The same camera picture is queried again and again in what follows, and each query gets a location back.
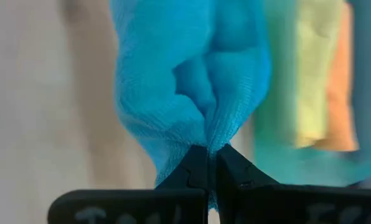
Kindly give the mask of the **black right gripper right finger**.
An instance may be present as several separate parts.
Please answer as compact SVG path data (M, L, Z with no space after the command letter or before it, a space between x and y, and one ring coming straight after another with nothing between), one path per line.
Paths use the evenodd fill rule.
M229 144L216 178L221 224L371 224L371 189L281 184Z

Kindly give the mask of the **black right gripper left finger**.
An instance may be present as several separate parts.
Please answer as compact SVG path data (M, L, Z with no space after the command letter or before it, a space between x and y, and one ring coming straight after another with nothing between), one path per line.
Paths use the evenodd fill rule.
M48 224L207 224L208 152L192 146L155 189L74 190L50 206Z

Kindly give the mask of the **blue microfiber towel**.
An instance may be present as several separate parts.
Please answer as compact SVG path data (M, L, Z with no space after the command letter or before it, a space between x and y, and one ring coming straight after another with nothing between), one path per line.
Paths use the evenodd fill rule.
M160 184L191 146L210 168L265 98L270 53L263 0L111 0L120 121Z

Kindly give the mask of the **orange microfiber towel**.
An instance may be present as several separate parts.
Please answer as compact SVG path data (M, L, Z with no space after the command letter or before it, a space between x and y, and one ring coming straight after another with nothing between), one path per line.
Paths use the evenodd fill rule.
M324 139L314 147L329 151L351 152L359 148L355 133L354 112L351 106L354 73L353 9L344 2L341 11L340 29L336 53L332 60L326 88L328 125Z

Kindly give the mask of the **yellow microfiber towel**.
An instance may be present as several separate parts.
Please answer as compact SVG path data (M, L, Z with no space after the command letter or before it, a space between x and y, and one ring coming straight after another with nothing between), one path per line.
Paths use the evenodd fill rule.
M298 0L296 147L323 139L326 85L336 51L343 0Z

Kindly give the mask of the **teal translucent plastic basket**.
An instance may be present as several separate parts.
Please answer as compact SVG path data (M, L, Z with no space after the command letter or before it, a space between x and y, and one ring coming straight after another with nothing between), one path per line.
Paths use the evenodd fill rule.
M255 111L255 162L286 184L346 186L371 177L371 0L343 0L354 18L351 106L359 148L296 147L298 0L266 0L270 88Z

